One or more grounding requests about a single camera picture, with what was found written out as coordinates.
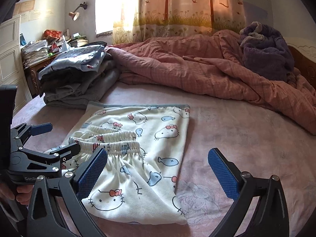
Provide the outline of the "person's left hand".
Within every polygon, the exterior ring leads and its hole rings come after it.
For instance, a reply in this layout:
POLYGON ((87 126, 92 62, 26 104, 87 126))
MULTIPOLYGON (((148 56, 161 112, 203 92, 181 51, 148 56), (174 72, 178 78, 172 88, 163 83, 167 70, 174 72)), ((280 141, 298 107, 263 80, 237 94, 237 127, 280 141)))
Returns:
POLYGON ((11 189, 7 186, 6 183, 1 181, 0 191, 1 191, 1 198, 7 198, 9 200, 16 200, 22 205, 29 205, 32 191, 34 186, 33 185, 23 185, 17 187, 17 194, 14 194, 11 189))

